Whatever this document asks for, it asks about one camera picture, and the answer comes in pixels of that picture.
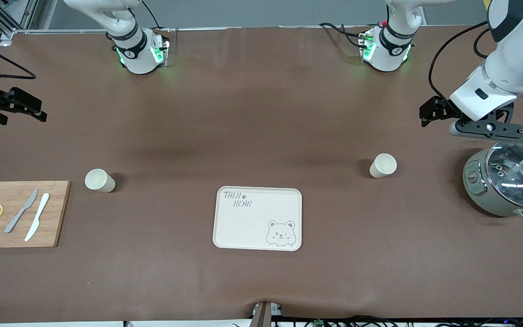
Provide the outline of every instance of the cup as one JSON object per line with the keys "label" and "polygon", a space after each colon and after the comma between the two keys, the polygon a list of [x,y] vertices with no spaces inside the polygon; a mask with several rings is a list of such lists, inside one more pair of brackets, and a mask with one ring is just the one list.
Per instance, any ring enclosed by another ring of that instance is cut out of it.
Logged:
{"label": "cup", "polygon": [[374,178],[383,178],[397,170],[397,161],[395,158],[387,153],[381,153],[374,158],[372,162],[370,173]]}
{"label": "cup", "polygon": [[87,188],[104,193],[112,192],[116,186],[114,179],[100,168],[90,170],[90,172],[86,174],[84,182]]}

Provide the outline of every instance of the knife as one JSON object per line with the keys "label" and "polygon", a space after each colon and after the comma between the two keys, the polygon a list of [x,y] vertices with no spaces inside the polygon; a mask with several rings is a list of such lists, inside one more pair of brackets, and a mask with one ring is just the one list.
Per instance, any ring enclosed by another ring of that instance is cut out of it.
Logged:
{"label": "knife", "polygon": [[34,222],[31,223],[30,231],[27,232],[27,235],[25,236],[25,240],[24,240],[25,242],[29,241],[30,238],[35,234],[35,231],[38,229],[39,216],[41,216],[46,203],[48,203],[48,199],[49,199],[49,193],[44,193],[44,195],[42,195],[41,201],[39,202],[39,208],[38,208],[38,212],[35,214]]}
{"label": "knife", "polygon": [[13,230],[13,228],[15,227],[15,224],[17,224],[17,221],[19,220],[21,215],[23,215],[23,212],[25,210],[27,210],[29,207],[31,207],[31,205],[35,201],[35,197],[37,197],[37,196],[38,196],[38,189],[36,188],[34,190],[34,192],[31,193],[31,197],[29,199],[27,199],[27,202],[25,203],[25,205],[23,205],[23,208],[19,211],[19,213],[17,213],[17,215],[15,215],[15,218],[13,218],[13,220],[11,222],[9,222],[9,224],[5,227],[4,232],[10,233]]}

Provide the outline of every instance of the bear drawing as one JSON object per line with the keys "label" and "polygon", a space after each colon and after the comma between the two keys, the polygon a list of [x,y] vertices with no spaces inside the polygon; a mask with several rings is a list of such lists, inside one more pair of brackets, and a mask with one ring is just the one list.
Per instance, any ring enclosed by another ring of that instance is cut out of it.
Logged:
{"label": "bear drawing", "polygon": [[266,240],[270,246],[292,247],[296,243],[296,235],[294,235],[295,225],[293,222],[277,223],[276,221],[270,221],[267,225],[270,231],[267,233]]}

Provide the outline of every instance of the brown table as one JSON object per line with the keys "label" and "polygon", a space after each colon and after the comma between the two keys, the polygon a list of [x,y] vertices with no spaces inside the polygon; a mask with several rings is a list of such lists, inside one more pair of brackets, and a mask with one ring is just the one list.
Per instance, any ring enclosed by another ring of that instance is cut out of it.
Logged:
{"label": "brown table", "polygon": [[[38,78],[0,88],[49,119],[0,126],[0,180],[73,184],[57,248],[0,249],[0,322],[243,318],[262,300],[308,317],[523,316],[523,221],[479,211],[461,183],[491,142],[418,118],[430,60],[461,29],[422,28],[393,73],[322,29],[180,32],[147,76],[104,35],[17,35],[2,53]],[[475,35],[438,60],[447,95],[481,61]],[[399,169],[369,178],[382,152]],[[115,193],[85,188],[96,167]],[[301,249],[216,248],[224,185],[299,189]]]}

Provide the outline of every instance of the wooden cutting board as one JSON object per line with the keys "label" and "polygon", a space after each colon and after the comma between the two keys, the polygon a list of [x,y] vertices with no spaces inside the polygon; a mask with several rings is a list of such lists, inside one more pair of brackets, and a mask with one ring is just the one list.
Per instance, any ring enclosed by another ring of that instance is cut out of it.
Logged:
{"label": "wooden cutting board", "polygon": [[[5,227],[25,205],[36,188],[39,191],[34,203],[25,210],[12,232],[6,234]],[[4,213],[0,217],[0,247],[56,246],[69,191],[68,181],[0,182],[0,204],[4,207]],[[32,238],[25,242],[25,236],[44,193],[49,193],[49,200],[39,217],[39,227]]]}

